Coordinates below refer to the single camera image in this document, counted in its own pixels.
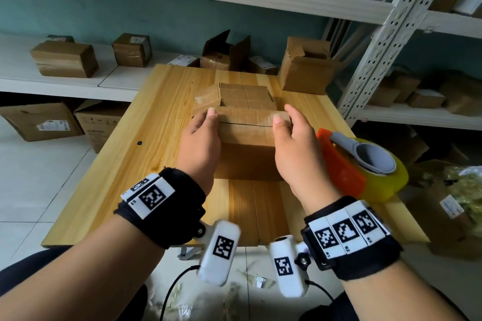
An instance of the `white tile floor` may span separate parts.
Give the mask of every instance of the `white tile floor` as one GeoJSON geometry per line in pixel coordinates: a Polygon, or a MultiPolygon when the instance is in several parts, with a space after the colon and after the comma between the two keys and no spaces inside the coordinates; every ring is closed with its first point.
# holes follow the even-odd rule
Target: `white tile floor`
{"type": "MultiPolygon", "coordinates": [[[[95,157],[85,136],[24,142],[0,118],[0,269],[42,249],[40,242],[95,157]]],[[[180,261],[177,254],[175,248],[166,251],[148,281],[154,290],[154,303],[163,300],[182,270],[197,263],[180,261]]],[[[436,257],[420,245],[408,246],[403,257],[471,321],[482,321],[482,262],[436,257]]],[[[223,288],[202,283],[194,272],[188,273],[180,282],[182,290],[175,305],[191,307],[191,320],[247,321],[296,320],[306,310],[329,303],[326,295],[313,287],[302,299],[283,298],[276,286],[258,289],[248,284],[245,272],[275,279],[266,247],[239,248],[223,288]]],[[[333,296],[342,291],[332,272],[321,273],[312,265],[309,274],[333,296]]],[[[178,313],[173,311],[166,319],[187,319],[179,318],[178,313]]],[[[144,317],[145,321],[155,319],[154,311],[144,317]]]]}

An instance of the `wooden tabletop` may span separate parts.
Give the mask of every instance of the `wooden tabletop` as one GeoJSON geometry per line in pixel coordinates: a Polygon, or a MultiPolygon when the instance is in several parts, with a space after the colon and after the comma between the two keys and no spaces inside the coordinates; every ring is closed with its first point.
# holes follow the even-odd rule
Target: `wooden tabletop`
{"type": "MultiPolygon", "coordinates": [[[[315,129],[353,137],[328,96],[282,91],[276,76],[157,65],[42,245],[76,244],[112,216],[126,189],[164,166],[174,166],[181,131],[191,118],[194,93],[214,83],[266,86],[278,110],[290,103],[315,129]]],[[[241,227],[240,246],[267,245],[289,233],[300,239],[306,216],[285,182],[216,179],[204,208],[204,222],[226,219],[241,227]]],[[[376,210],[399,239],[426,240],[397,198],[376,210]]]]}

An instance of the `teal wall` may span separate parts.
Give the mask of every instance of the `teal wall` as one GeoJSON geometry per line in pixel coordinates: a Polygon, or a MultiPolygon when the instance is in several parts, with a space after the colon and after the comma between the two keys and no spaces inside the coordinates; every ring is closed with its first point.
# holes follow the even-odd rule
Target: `teal wall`
{"type": "MultiPolygon", "coordinates": [[[[123,32],[151,36],[155,49],[199,54],[215,34],[250,34],[252,53],[280,63],[289,35],[320,38],[327,18],[213,0],[0,0],[0,32],[71,34],[110,44],[123,32]]],[[[416,33],[397,63],[416,70],[454,67],[482,78],[482,40],[416,33]]]]}

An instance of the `black cable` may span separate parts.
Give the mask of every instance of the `black cable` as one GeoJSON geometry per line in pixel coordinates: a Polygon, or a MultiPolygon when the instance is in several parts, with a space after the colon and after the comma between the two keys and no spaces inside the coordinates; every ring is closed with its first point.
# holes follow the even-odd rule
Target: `black cable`
{"type": "Polygon", "coordinates": [[[162,305],[162,312],[160,313],[160,318],[159,320],[162,321],[162,319],[164,318],[164,312],[166,311],[166,306],[167,306],[167,299],[169,298],[169,295],[171,294],[174,286],[176,285],[176,283],[181,279],[181,277],[186,274],[188,271],[191,271],[191,270],[196,270],[196,269],[199,269],[201,266],[200,265],[193,265],[191,266],[190,268],[187,268],[186,270],[184,270],[181,274],[178,275],[178,277],[175,279],[175,281],[172,283],[171,285],[171,288],[169,288],[169,291],[167,291],[167,294],[166,294],[166,299],[164,300],[164,304],[162,305]]]}
{"type": "Polygon", "coordinates": [[[331,294],[328,293],[328,291],[326,289],[324,289],[322,286],[320,286],[319,284],[313,282],[313,281],[308,281],[308,280],[305,280],[305,283],[308,284],[308,285],[314,285],[315,287],[318,287],[320,288],[327,296],[328,298],[334,302],[334,299],[333,297],[331,297],[331,294]]]}

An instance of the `person's left hand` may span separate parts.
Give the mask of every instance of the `person's left hand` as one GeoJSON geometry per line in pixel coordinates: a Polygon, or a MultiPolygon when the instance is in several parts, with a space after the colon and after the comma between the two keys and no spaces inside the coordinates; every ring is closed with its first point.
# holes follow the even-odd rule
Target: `person's left hand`
{"type": "Polygon", "coordinates": [[[188,174],[209,194],[221,155],[219,117],[214,108],[196,114],[181,135],[176,168],[188,174]]]}

